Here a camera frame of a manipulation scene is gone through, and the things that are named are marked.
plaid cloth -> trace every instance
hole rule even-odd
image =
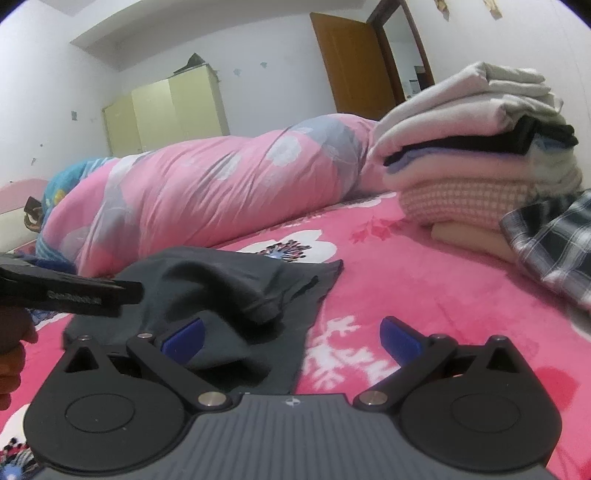
[[[518,265],[591,311],[591,189],[515,210],[500,226]]]

door frame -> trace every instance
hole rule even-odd
[[[414,41],[417,44],[418,51],[421,54],[421,59],[423,61],[423,66],[425,67],[427,81],[429,82],[429,85],[435,85],[433,72],[431,71],[431,66],[429,65],[425,47],[423,46],[420,35],[418,34],[417,25],[413,20],[413,16],[411,15],[406,0],[380,0],[378,6],[369,16],[367,23],[374,28],[376,35],[378,36],[379,48],[382,51],[382,55],[384,57],[384,62],[388,71],[388,77],[390,78],[390,84],[392,86],[392,91],[394,92],[394,98],[396,99],[397,105],[406,101],[406,97],[404,96],[400,75],[398,74],[396,61],[394,60],[394,55],[392,54],[392,48],[390,47],[388,37],[384,31],[384,24],[398,8],[402,8],[404,11],[408,25],[413,32]]]

human hand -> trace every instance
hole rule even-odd
[[[8,316],[11,318],[21,317],[23,321],[28,322],[29,328],[22,340],[28,343],[36,343],[38,336],[28,311],[16,307],[0,307],[0,319]],[[21,385],[20,373],[24,366],[25,348],[22,343],[19,343],[10,352],[0,355],[0,410],[6,410],[10,406],[10,393]]]

stack of folded clothes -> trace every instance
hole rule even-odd
[[[533,69],[475,63],[397,106],[376,126],[369,161],[387,167],[407,218],[433,238],[514,260],[504,214],[579,189],[574,129]]]

black disc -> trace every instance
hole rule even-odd
[[[471,472],[505,472],[548,461],[560,435],[551,400],[521,376],[445,378],[411,393],[400,425],[419,450]]]
[[[159,384],[94,371],[64,374],[27,411],[36,457],[76,474],[121,473],[163,455],[184,426],[176,395]]]

